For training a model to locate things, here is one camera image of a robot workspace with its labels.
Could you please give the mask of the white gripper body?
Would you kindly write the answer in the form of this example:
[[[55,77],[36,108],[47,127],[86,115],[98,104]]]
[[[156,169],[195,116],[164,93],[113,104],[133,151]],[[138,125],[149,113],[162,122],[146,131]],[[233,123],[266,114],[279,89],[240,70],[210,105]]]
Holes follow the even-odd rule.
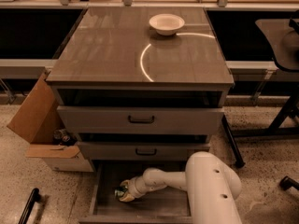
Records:
[[[129,180],[128,191],[134,198],[140,198],[147,193],[147,186],[142,176]]]

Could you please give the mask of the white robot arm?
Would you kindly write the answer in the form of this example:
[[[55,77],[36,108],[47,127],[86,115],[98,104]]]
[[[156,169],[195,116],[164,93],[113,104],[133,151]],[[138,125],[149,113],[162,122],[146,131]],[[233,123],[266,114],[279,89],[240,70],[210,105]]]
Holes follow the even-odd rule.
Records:
[[[128,203],[166,187],[187,192],[192,224],[242,224],[235,205],[242,190],[240,178],[208,152],[192,154],[184,172],[148,168],[143,175],[122,181],[115,195]]]

